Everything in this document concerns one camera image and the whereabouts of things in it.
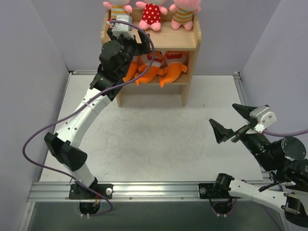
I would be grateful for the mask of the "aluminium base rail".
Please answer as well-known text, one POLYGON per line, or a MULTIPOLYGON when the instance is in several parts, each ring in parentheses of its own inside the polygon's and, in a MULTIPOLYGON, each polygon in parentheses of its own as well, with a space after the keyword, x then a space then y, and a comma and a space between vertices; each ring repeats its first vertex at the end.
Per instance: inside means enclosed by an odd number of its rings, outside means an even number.
MULTIPOLYGON (((70 186, 68 182, 38 182, 33 183, 28 196, 30 202, 62 202, 81 201, 93 202, 98 199, 72 200, 68 198, 70 186)), ((109 199, 112 202, 120 201, 196 201, 200 199, 197 182, 112 182, 113 194, 109 199)), ((280 187, 275 186, 263 192, 259 188, 263 182, 232 183, 230 196, 239 197, 251 201, 275 201, 283 200, 284 193, 280 187)))

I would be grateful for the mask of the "wooden three-tier shelf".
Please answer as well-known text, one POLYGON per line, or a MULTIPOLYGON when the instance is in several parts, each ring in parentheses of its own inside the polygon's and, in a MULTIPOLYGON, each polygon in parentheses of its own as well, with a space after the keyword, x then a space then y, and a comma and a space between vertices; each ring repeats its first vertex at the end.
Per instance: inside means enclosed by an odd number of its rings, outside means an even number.
POLYGON ((190 31, 182 26, 178 30, 173 30, 172 17, 172 12, 162 15, 161 30, 155 32, 149 29, 146 33, 150 35, 155 49, 162 53, 158 57, 165 58, 161 69, 166 66, 167 75, 178 74, 179 77, 173 82, 167 79, 165 83, 162 83, 162 77, 157 75, 149 83, 157 84, 163 89, 169 85, 181 85, 181 100, 182 105, 185 106, 202 41, 202 32, 197 13, 193 15, 193 28, 190 31))

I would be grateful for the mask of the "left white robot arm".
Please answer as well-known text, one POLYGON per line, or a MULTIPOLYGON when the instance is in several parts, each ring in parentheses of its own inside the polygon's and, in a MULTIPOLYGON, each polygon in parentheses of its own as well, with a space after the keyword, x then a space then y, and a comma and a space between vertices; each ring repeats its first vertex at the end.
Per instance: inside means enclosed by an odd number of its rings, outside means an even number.
POLYGON ((82 184, 80 192, 87 198, 96 195, 97 179, 86 164, 87 154, 79 149, 81 141, 99 113, 122 89, 123 78, 133 58, 150 53, 150 38, 143 30, 138 32, 140 42, 129 32, 116 35, 110 28, 107 34, 110 41, 102 46, 99 57, 101 63, 82 102, 62 127, 44 137, 52 156, 68 169, 74 180, 82 184))

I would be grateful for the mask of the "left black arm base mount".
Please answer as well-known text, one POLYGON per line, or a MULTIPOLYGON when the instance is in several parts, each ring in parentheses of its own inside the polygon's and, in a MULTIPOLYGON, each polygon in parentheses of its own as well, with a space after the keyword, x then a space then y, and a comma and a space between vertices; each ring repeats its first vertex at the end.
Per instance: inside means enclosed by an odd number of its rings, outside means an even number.
MULTIPOLYGON (((101 194, 107 199, 111 199, 113 194, 113 187, 114 185, 110 183, 94 183, 90 186, 90 189, 101 194)), ((98 198, 98 195, 89 191, 88 189, 85 189, 78 183, 74 183, 70 186, 68 198, 72 200, 90 200, 98 198)))

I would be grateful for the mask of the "pink plush red polka-dot shirt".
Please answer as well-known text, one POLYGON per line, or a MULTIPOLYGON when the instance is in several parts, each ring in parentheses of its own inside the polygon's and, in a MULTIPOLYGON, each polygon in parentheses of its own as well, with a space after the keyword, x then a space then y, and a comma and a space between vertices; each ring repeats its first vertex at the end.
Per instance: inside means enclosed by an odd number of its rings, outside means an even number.
POLYGON ((136 6, 143 9, 139 27, 142 30, 152 29, 159 31, 161 29, 161 15, 167 15, 168 9, 164 7, 166 0, 143 0, 137 1, 136 6))

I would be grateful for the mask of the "pink plush striped shirt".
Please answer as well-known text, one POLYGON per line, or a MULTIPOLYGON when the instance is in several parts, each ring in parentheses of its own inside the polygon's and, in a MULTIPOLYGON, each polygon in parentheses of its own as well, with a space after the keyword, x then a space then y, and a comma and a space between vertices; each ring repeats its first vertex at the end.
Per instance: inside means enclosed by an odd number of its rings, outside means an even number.
POLYGON ((169 10, 173 12, 171 27, 178 30, 181 26, 187 31, 193 28, 194 13, 201 10, 201 0, 173 0, 169 10))
POLYGON ((116 20, 118 15, 130 15, 133 11, 130 0, 106 0, 103 5, 110 10, 111 20, 116 20))

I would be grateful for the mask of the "orange shark plush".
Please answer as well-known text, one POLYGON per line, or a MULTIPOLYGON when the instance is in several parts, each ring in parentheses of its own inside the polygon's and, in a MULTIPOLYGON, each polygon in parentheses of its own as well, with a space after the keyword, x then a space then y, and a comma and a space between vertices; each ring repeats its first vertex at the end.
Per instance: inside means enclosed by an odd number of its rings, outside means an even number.
POLYGON ((182 73, 188 71, 186 65, 188 60, 187 51, 166 51, 164 61, 166 67, 164 68, 164 75, 159 77, 159 85, 162 88, 165 84, 175 82, 182 73))
POLYGON ((139 69, 139 62, 131 62, 127 75, 123 78, 124 82, 128 82, 130 80, 132 80, 135 77, 135 74, 137 73, 138 69, 139 69))
MULTIPOLYGON (((161 51, 155 51, 154 53, 155 58, 154 62, 150 66, 150 69, 139 79, 135 81, 136 85, 140 84, 147 84, 154 80, 154 78, 159 75, 163 76, 164 71, 161 69, 162 65, 164 64, 164 55, 161 51)), ((140 73, 144 72, 146 68, 149 66, 151 60, 153 57, 153 52, 150 52, 150 54, 144 54, 140 56, 140 63, 141 65, 138 68, 138 72, 135 74, 135 77, 138 77, 140 73)))

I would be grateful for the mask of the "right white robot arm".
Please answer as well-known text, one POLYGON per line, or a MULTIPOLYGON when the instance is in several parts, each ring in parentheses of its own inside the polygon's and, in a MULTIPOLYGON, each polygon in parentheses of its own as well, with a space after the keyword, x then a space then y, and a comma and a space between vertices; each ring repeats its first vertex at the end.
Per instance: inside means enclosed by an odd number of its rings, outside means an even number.
POLYGON ((303 198, 308 193, 308 160, 306 148, 298 138, 284 136, 270 142, 264 135, 277 121, 268 105, 252 107, 234 103, 232 107, 247 121, 234 131, 209 119, 217 143, 240 141, 268 173, 273 182, 264 186, 249 184, 226 173, 218 174, 212 190, 219 197, 244 198, 279 213, 290 223, 308 226, 308 206, 303 198))

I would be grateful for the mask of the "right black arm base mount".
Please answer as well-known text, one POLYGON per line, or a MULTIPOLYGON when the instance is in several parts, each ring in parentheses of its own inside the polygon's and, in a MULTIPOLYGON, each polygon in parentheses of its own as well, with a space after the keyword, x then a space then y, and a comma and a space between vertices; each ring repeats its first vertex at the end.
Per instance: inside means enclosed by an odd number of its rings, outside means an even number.
POLYGON ((201 199, 230 199, 234 198, 230 196, 229 191, 230 183, 235 180, 234 177, 219 173, 216 180, 213 183, 199 183, 199 197, 201 199))

